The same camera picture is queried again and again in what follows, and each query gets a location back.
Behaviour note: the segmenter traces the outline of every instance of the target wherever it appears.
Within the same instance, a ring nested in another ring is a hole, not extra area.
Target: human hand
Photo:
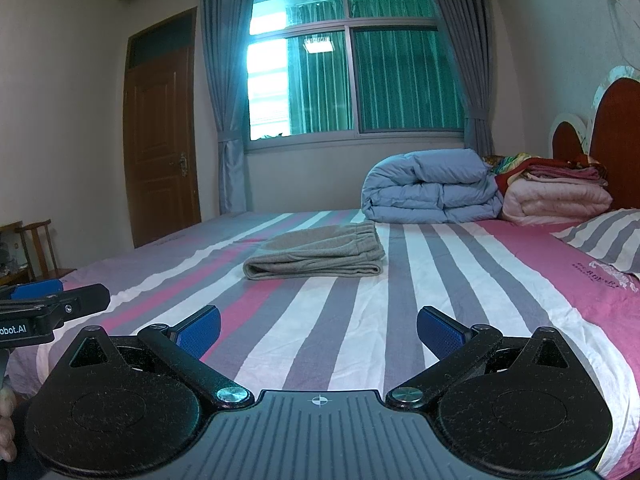
[[[14,391],[4,386],[0,390],[0,458],[6,462],[13,462],[18,454],[14,444],[14,423],[11,420],[17,405]]]

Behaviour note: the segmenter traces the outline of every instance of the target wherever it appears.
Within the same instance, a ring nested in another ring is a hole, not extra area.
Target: striped pillowcase
[[[553,236],[620,272],[640,278],[640,209],[605,213]]]

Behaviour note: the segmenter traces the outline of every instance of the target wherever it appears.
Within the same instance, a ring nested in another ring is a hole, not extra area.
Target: electrical cord
[[[635,70],[638,70],[640,72],[640,68],[638,68],[634,63],[632,63],[631,61],[628,60],[628,58],[625,55],[625,50],[624,47],[622,45],[622,40],[620,39],[620,35],[618,33],[618,29],[616,28],[616,23],[613,19],[613,7],[615,7],[615,4],[618,4],[631,18],[631,20],[634,22],[634,25],[638,28],[638,30],[640,30],[640,25],[638,24],[638,22],[636,22],[635,17],[631,14],[631,12],[622,4],[622,2],[620,0],[613,0],[615,3],[613,5],[609,5],[609,20],[611,21],[611,28],[613,30],[613,36],[616,40],[616,44],[618,46],[618,50],[620,51],[620,56],[622,56],[622,59],[625,61],[626,64],[628,64],[630,67],[632,67]]]

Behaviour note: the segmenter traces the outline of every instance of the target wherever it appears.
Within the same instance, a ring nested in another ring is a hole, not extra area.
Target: metal screw
[[[226,388],[220,388],[216,392],[216,397],[227,404],[237,404],[238,402],[247,400],[249,392],[242,386],[228,386]]]
[[[422,399],[422,392],[418,388],[401,386],[393,390],[391,396],[403,404],[415,404]]]

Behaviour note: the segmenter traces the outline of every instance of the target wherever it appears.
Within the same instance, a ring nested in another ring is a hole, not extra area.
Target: wooden door
[[[123,121],[129,217],[139,247],[200,222],[193,45],[127,70]]]

